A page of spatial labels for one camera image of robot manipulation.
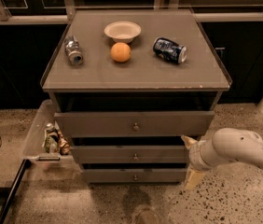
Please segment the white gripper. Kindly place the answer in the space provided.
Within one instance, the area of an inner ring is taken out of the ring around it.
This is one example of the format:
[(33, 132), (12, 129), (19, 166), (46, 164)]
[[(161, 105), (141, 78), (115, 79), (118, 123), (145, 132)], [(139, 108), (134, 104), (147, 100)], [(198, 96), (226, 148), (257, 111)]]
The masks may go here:
[(186, 135), (182, 135), (181, 139), (185, 147), (189, 149), (189, 161), (194, 168), (187, 169), (185, 189), (193, 190), (205, 177), (205, 173), (202, 171), (208, 171), (210, 169), (210, 166), (203, 160), (201, 155), (201, 148), (205, 144), (205, 141), (197, 141)]

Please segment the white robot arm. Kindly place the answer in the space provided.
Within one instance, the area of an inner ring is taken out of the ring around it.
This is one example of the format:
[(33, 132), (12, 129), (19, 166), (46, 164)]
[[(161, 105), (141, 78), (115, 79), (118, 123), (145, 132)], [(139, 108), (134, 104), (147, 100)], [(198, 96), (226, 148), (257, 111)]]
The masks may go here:
[(185, 189), (196, 188), (205, 174), (219, 165), (242, 162), (263, 170), (263, 139), (258, 133), (223, 128), (207, 141), (182, 135), (189, 151)]

